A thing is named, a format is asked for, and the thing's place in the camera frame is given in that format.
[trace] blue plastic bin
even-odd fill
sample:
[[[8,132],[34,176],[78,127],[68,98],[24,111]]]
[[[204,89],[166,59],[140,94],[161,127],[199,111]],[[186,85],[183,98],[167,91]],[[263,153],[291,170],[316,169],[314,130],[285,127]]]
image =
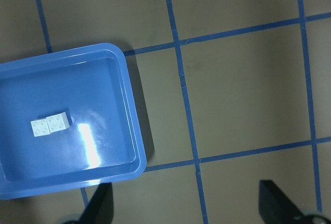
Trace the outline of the blue plastic bin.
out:
[[[70,127],[34,137],[30,121]],[[0,199],[139,176],[146,157],[122,51],[109,43],[0,64]]]

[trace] black object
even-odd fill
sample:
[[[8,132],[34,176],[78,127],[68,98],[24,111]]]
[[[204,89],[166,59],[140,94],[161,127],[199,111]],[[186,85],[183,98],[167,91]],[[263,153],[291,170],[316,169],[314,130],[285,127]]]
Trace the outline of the black object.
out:
[[[304,215],[271,180],[261,180],[259,213],[265,224],[331,224],[322,215]]]
[[[100,184],[81,218],[63,224],[109,224],[114,216],[112,184]]]

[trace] blue tape line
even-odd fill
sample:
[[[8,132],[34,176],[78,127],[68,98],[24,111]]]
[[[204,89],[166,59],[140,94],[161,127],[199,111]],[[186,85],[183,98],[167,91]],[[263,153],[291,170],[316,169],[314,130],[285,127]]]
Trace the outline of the blue tape line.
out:
[[[177,32],[177,27],[176,27],[175,15],[174,15],[173,8],[172,8],[172,1],[166,0],[166,2],[167,2],[167,9],[168,9],[172,36],[174,39],[174,45],[175,45],[175,51],[176,51],[176,57],[177,57],[177,65],[178,65],[178,74],[179,74],[179,78],[180,78],[180,85],[182,87],[182,95],[183,95],[183,99],[184,99],[187,124],[188,124],[189,133],[190,133],[193,161],[195,164],[195,176],[197,178],[202,219],[203,219],[204,224],[208,224],[207,210],[206,210],[206,204],[205,204],[205,198],[204,198],[204,192],[203,192],[203,186],[202,186],[202,178],[201,178],[201,173],[200,173],[200,160],[199,160],[199,156],[198,156],[197,143],[195,141],[190,101],[189,101],[188,92],[187,92],[187,88],[186,88],[182,52],[180,50],[180,43],[179,43],[179,37],[178,37],[178,32]]]
[[[38,8],[39,19],[40,19],[42,32],[43,32],[43,37],[45,39],[47,53],[52,53],[53,50],[52,50],[52,46],[51,46],[51,43],[50,43],[50,37],[48,35],[48,29],[47,29],[45,15],[43,14],[43,8],[42,8],[41,0],[36,0],[36,4],[37,4],[37,8]]]
[[[312,86],[311,86],[311,76],[310,76],[310,64],[309,64],[309,52],[308,52],[308,40],[307,40],[307,31],[306,31],[304,0],[297,0],[297,1],[298,1],[298,8],[299,8],[301,40],[302,40],[304,65],[305,65],[306,88],[307,88],[307,99],[308,99],[308,114],[309,114],[310,136],[311,136],[311,141],[312,141],[312,156],[313,156],[313,167],[314,167],[314,178],[315,178],[315,194],[316,194],[317,210],[322,211],[319,162],[318,162],[318,151],[317,151],[317,146],[316,146],[316,130],[315,130],[314,107],[313,107]]]
[[[132,55],[136,55],[136,54],[154,52],[154,51],[159,51],[159,50],[173,48],[173,47],[174,47],[174,42],[169,42],[169,43],[164,43],[164,44],[157,44],[156,46],[143,47],[143,48],[138,48],[138,49],[134,49],[134,50],[129,50],[129,51],[125,51],[123,53],[125,56],[132,56]]]
[[[328,19],[328,18],[331,18],[331,12],[315,14],[313,16],[307,16],[306,21],[318,21],[318,20],[323,20],[323,19]]]
[[[298,24],[298,23],[299,23],[299,18],[294,18],[294,19],[289,19],[289,20],[284,20],[284,21],[277,21],[277,22],[273,22],[273,23],[257,25],[257,26],[244,27],[244,28],[239,28],[239,29],[235,29],[235,30],[231,30],[231,31],[225,31],[225,32],[221,32],[221,33],[208,34],[208,35],[198,36],[198,37],[194,37],[194,38],[183,39],[180,41],[180,45],[184,46],[186,44],[190,44],[190,43],[194,43],[194,42],[203,42],[203,41],[207,41],[207,40],[220,39],[220,38],[224,38],[224,37],[252,33],[252,32],[256,32],[256,31],[261,31],[261,30],[266,30],[266,29],[271,29],[271,28],[276,28],[276,27],[282,27],[282,26],[288,26],[288,25],[293,25],[293,24]]]
[[[201,158],[200,160],[201,160],[201,163],[213,162],[213,161],[217,161],[217,160],[245,157],[245,156],[260,154],[260,153],[270,153],[270,152],[286,150],[286,149],[291,149],[291,148],[296,148],[296,147],[301,147],[301,146],[307,146],[307,145],[311,145],[311,144],[312,143],[310,140],[300,141],[300,142],[295,142],[295,143],[290,143],[290,144],[258,148],[258,149],[243,151],[243,152],[228,153],[228,154],[223,154],[223,155],[206,157],[206,158]]]
[[[163,169],[169,169],[169,168],[175,168],[175,167],[181,167],[181,166],[190,166],[193,164],[194,164],[193,160],[185,160],[185,161],[174,162],[174,163],[165,163],[162,165],[146,167],[144,172],[157,171],[157,170],[163,170]]]
[[[320,138],[320,139],[316,139],[316,144],[330,142],[330,141],[331,141],[331,137]]]
[[[88,206],[88,197],[87,197],[85,188],[81,188],[81,193],[82,193],[84,205],[85,205],[85,207],[87,207]]]

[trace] white cube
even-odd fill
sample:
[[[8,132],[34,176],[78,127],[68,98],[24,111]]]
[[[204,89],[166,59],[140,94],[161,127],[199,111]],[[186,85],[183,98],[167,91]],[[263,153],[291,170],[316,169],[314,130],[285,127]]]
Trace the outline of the white cube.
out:
[[[46,121],[47,121],[48,128],[51,133],[65,130],[68,127],[70,127],[66,112],[48,116],[48,117],[46,117]]]
[[[35,137],[50,134],[46,119],[31,121],[31,126]]]

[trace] dotted white cube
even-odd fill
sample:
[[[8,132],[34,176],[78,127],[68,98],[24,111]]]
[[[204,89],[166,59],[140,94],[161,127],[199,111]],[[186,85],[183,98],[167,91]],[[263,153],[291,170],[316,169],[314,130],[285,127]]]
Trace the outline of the dotted white cube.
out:
[[[47,121],[48,128],[51,133],[65,130],[68,127],[70,127],[66,112],[48,116],[48,117],[46,117],[46,121]]]
[[[35,137],[50,134],[46,119],[31,121],[31,126]]]

